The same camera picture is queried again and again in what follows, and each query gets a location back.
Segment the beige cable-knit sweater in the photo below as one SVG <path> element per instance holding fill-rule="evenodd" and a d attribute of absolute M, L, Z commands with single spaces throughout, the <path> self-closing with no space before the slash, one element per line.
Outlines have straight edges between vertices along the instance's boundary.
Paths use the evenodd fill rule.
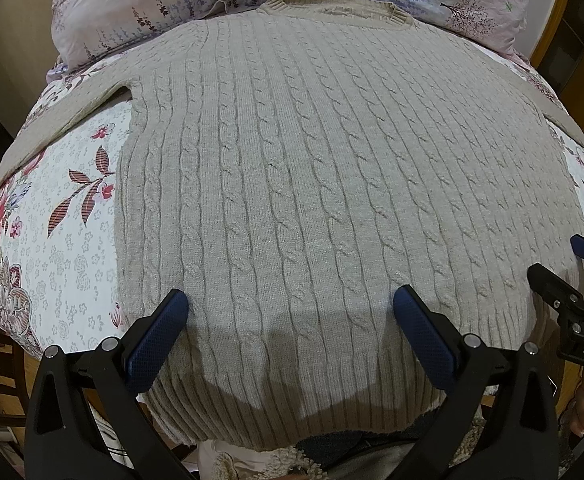
<path fill-rule="evenodd" d="M 271 450 L 405 429 L 440 400 L 391 311 L 417 289 L 518 348 L 526 271 L 584 288 L 562 149 L 580 129 L 459 37 L 369 0 L 268 0 L 128 51 L 24 129 L 0 183 L 131 94 L 115 184 L 128 318 L 190 317 L 145 401 L 175 441 Z"/>

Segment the floral bed sheet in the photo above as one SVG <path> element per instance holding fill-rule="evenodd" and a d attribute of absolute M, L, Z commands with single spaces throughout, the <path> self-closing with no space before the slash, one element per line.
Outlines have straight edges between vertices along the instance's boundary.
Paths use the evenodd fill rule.
<path fill-rule="evenodd" d="M 0 188 L 0 329 L 35 359 L 127 332 L 115 248 L 118 159 L 131 96 L 121 91 L 34 155 Z"/>

